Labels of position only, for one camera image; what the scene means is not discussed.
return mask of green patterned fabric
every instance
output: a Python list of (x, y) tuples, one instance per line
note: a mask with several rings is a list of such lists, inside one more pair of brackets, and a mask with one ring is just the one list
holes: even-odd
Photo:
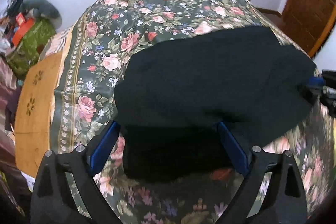
[(37, 63), (39, 54), (36, 48), (46, 45), (55, 34), (53, 25), (47, 19), (36, 21), (22, 37), (16, 49), (6, 57), (7, 62), (18, 79), (24, 80), (29, 68)]
[[(77, 145), (87, 144), (117, 115), (113, 90), (123, 80), (134, 53), (160, 42), (247, 25), (268, 26), (281, 45), (293, 44), (302, 50), (248, 0), (97, 0), (68, 32), (71, 45), (54, 92), (51, 148), (71, 152)], [(57, 49), (55, 40), (53, 43), (52, 48)], [(124, 223), (214, 223), (242, 182), (242, 176), (230, 169), (192, 174), (169, 184), (131, 180), (123, 171), (123, 149), (120, 136), (103, 171), (94, 179)], [(333, 181), (333, 119), (325, 107), (317, 103), (306, 120), (264, 149), (293, 152), (308, 210), (313, 212)], [(260, 208), (269, 179), (264, 178), (252, 213)], [(69, 184), (79, 211), (88, 215), (71, 176)]]

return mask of black cloth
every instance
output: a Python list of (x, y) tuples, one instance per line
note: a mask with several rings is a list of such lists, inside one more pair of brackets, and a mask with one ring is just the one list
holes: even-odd
[[(211, 157), (217, 161), (212, 169), (227, 166), (220, 160), (225, 152), (218, 136), (209, 133), (220, 121), (250, 145), (267, 145), (310, 112), (312, 105), (298, 86), (314, 69), (303, 52), (280, 45), (271, 29), (261, 26), (161, 42), (136, 53), (114, 91), (116, 121), (126, 141), (125, 173), (148, 179), (141, 171), (146, 166), (155, 180), (165, 168), (153, 178), (151, 167), (169, 165), (167, 170), (174, 172), (165, 174), (169, 180), (190, 170), (192, 159), (209, 162)], [(177, 153), (182, 140), (189, 148)], [(201, 152), (202, 143), (207, 153)], [(190, 157), (195, 147), (199, 153)], [(194, 172), (209, 169), (194, 167)]]
[[(28, 189), (26, 179), (19, 169), (9, 165), (0, 164), (0, 171), (2, 172), (0, 175), (5, 176), (0, 179), (1, 223), (30, 223), (30, 201), (32, 194)], [(25, 216), (19, 212), (12, 202), (10, 198), (11, 194), (23, 210)]]

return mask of blue gripper pad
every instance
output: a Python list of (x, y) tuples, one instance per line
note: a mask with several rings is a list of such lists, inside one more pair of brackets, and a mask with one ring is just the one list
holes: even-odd
[(238, 173), (246, 177), (249, 172), (248, 156), (223, 122), (218, 123), (217, 133), (233, 167)]
[(113, 122), (112, 125), (107, 129), (106, 133), (103, 135), (97, 148), (90, 156), (89, 172), (91, 176), (95, 176), (103, 170), (104, 165), (119, 138), (119, 132), (120, 125), (117, 122)]
[(310, 77), (308, 80), (308, 85), (324, 86), (326, 85), (326, 81), (322, 77)]

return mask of pink fabric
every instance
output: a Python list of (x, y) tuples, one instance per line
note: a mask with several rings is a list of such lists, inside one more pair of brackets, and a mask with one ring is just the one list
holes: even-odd
[(16, 77), (0, 58), (0, 163), (15, 166), (14, 144), (5, 133), (5, 108), (16, 90)]

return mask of gray plush toy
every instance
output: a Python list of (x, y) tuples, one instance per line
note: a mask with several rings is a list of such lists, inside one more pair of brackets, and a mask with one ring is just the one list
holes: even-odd
[(20, 12), (27, 12), (27, 16), (33, 19), (40, 17), (55, 19), (60, 16), (55, 6), (47, 0), (23, 0)]

